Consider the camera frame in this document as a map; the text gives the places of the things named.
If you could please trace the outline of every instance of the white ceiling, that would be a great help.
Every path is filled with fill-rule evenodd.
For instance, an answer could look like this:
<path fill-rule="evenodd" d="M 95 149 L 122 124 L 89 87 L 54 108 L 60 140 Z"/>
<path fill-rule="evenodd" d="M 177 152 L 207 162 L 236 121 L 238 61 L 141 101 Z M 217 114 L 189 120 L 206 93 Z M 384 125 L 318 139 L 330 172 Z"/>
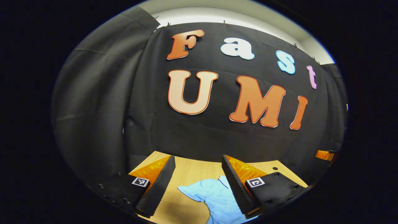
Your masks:
<path fill-rule="evenodd" d="M 284 31 L 300 42 L 311 37 L 306 30 L 283 15 L 265 7 L 262 4 L 250 0 L 148 0 L 138 6 L 152 15 L 167 10 L 187 7 L 224 9 L 268 23 Z"/>

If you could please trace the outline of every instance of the orange object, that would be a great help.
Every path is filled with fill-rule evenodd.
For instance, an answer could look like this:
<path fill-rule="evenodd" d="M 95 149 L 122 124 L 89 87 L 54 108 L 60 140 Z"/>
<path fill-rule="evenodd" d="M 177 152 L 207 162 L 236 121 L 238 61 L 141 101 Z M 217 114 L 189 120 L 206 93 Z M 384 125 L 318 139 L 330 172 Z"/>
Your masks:
<path fill-rule="evenodd" d="M 162 171 L 163 167 L 166 165 L 167 161 L 171 156 L 164 157 L 163 159 L 157 160 L 151 164 L 148 164 L 136 171 L 129 173 L 131 176 L 149 179 L 150 185 L 145 193 L 152 187 L 155 183 L 156 178 L 158 178 L 159 173 Z"/>
<path fill-rule="evenodd" d="M 250 194 L 250 192 L 245 185 L 246 180 L 250 180 L 253 178 L 262 177 L 262 176 L 267 175 L 265 172 L 263 172 L 257 168 L 254 168 L 254 167 L 250 166 L 249 164 L 246 164 L 240 160 L 237 160 L 237 159 L 232 158 L 227 155 L 225 155 L 225 157 L 227 157 L 229 163 L 231 164 L 232 168 L 235 170 L 240 181 L 242 182 L 243 186 L 245 186 L 245 188 L 249 194 Z"/>
<path fill-rule="evenodd" d="M 334 156 L 334 153 L 318 150 L 315 157 L 323 159 L 323 160 L 327 160 L 327 161 L 332 161 L 333 156 Z"/>

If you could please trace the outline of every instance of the light blue shirt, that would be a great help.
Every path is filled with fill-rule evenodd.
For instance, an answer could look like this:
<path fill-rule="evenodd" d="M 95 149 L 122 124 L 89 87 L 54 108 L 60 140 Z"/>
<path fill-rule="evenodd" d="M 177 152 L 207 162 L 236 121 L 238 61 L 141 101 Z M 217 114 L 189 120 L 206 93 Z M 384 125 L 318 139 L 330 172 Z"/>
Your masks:
<path fill-rule="evenodd" d="M 225 176 L 220 176 L 218 180 L 206 179 L 189 186 L 180 186 L 178 190 L 190 199 L 205 202 L 210 210 L 206 224 L 241 224 L 257 218 L 246 219 L 241 213 Z"/>

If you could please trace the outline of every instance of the wooden table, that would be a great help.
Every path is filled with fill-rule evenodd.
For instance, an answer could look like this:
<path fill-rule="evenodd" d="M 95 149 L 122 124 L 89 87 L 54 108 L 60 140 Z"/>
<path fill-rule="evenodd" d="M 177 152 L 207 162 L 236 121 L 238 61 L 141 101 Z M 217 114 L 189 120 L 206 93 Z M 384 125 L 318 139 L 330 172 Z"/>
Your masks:
<path fill-rule="evenodd" d="M 168 154 L 155 151 L 133 171 L 155 162 L 156 160 L 163 159 L 166 156 L 168 156 Z M 278 160 L 248 164 L 265 173 L 274 173 L 276 170 L 272 168 L 277 167 L 278 172 L 292 181 L 303 187 L 308 186 Z M 174 170 L 170 183 L 155 214 L 150 218 L 145 218 L 140 215 L 139 217 L 158 224 L 205 224 L 210 216 L 207 205 L 204 202 L 197 202 L 188 198 L 181 193 L 177 187 L 188 186 L 204 179 L 217 180 L 220 176 L 224 176 L 221 162 L 206 162 L 176 156 L 176 169 Z"/>

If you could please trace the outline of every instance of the letter cutout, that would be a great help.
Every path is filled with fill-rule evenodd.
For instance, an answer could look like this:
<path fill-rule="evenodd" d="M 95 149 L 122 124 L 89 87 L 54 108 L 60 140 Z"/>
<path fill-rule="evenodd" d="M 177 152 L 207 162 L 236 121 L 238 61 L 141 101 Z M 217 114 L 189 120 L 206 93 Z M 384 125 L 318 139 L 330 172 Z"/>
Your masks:
<path fill-rule="evenodd" d="M 297 98 L 298 100 L 298 108 L 297 108 L 297 112 L 296 112 L 296 116 L 295 116 L 295 120 L 290 124 L 290 129 L 292 130 L 298 130 L 301 127 L 301 120 L 302 117 L 304 115 L 304 111 L 305 111 L 305 107 L 308 104 L 308 99 L 303 97 L 303 96 L 299 96 Z"/>
<path fill-rule="evenodd" d="M 183 114 L 200 114 L 209 104 L 213 81 L 218 79 L 219 75 L 208 71 L 198 72 L 196 74 L 196 77 L 200 79 L 198 98 L 195 103 L 187 103 L 184 101 L 183 93 L 185 80 L 190 76 L 191 73 L 185 70 L 172 70 L 169 72 L 169 104 L 173 109 Z"/>
<path fill-rule="evenodd" d="M 279 59 L 278 66 L 282 71 L 291 75 L 296 72 L 295 60 L 290 54 L 284 51 L 276 51 L 276 57 Z"/>
<path fill-rule="evenodd" d="M 307 70 L 308 70 L 308 72 L 310 73 L 310 83 L 311 83 L 311 86 L 312 86 L 313 89 L 316 89 L 316 83 L 315 83 L 315 76 L 316 76 L 316 74 L 315 74 L 314 70 L 312 69 L 312 66 L 311 66 L 311 65 L 307 66 Z"/>
<path fill-rule="evenodd" d="M 226 44 L 221 46 L 221 51 L 229 56 L 240 56 L 246 60 L 252 60 L 254 54 L 252 53 L 252 45 L 244 39 L 229 37 L 224 39 Z"/>
<path fill-rule="evenodd" d="M 245 123 L 248 120 L 246 111 L 249 106 L 253 124 L 267 111 L 264 118 L 260 120 L 260 124 L 271 128 L 277 127 L 279 110 L 286 90 L 281 86 L 273 85 L 265 97 L 262 97 L 260 86 L 255 78 L 239 76 L 236 80 L 240 84 L 240 96 L 236 110 L 229 116 L 229 119 Z"/>
<path fill-rule="evenodd" d="M 188 51 L 185 50 L 185 45 L 187 45 L 189 49 L 193 48 L 196 43 L 196 37 L 202 37 L 204 34 L 203 30 L 198 29 L 174 35 L 172 37 L 174 39 L 172 51 L 167 55 L 167 59 L 172 60 L 186 57 L 188 55 Z"/>

